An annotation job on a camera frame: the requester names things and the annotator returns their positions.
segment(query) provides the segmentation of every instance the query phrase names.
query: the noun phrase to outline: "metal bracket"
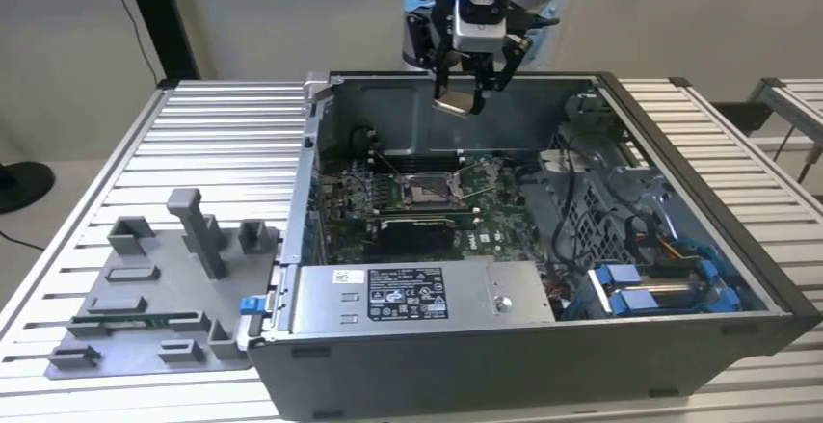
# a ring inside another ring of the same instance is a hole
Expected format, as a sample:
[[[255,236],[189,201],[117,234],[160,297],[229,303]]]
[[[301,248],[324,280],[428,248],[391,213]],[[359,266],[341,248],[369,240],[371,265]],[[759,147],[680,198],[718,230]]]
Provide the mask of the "metal bracket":
[[[335,82],[331,81],[329,72],[312,71],[305,77],[304,98],[309,103],[315,103],[332,95]]]

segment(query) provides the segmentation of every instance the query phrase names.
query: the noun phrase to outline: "barcode sticker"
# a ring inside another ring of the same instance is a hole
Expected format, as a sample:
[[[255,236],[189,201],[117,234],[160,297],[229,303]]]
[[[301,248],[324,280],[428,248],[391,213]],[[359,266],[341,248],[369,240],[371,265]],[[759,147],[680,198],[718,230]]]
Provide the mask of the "barcode sticker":
[[[335,269],[332,273],[332,283],[364,283],[365,271]]]

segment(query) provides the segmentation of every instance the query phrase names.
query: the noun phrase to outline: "warning label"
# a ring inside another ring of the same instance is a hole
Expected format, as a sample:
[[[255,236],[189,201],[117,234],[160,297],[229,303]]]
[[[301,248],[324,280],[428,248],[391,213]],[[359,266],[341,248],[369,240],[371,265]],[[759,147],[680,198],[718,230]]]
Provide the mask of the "warning label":
[[[376,322],[447,319],[443,269],[369,269],[369,318]]]

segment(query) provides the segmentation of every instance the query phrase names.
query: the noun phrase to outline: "slotted aluminum surface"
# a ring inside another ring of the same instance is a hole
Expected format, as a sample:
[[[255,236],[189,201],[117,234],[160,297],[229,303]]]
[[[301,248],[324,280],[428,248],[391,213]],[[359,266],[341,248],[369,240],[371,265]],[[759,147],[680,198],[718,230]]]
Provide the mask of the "slotted aluminum surface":
[[[823,219],[702,97],[667,80],[626,87],[726,204],[814,302],[823,307]],[[49,381],[45,355],[108,254],[123,214],[173,228],[172,187],[199,186],[203,210],[225,225],[259,217],[285,228],[304,118],[300,83],[181,83],[157,93],[88,194],[55,236],[13,305],[0,315],[0,418],[19,421],[276,421],[255,370]],[[823,330],[774,357],[742,360],[688,399],[501,410],[403,422],[818,421],[823,414]]]
[[[823,79],[780,79],[786,90],[814,109],[823,120]]]

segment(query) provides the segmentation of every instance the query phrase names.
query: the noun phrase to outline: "black cable on floor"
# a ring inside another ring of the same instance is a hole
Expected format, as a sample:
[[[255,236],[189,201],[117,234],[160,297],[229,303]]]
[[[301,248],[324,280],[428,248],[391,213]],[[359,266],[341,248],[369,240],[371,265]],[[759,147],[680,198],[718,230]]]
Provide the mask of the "black cable on floor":
[[[17,238],[9,237],[5,233],[3,233],[3,231],[0,231],[0,237],[3,237],[4,239],[7,239],[9,242],[12,243],[17,243],[19,245],[23,245],[33,250],[39,250],[39,251],[45,251],[47,249],[43,247],[39,247],[37,245],[24,242],[21,240],[19,240]]]

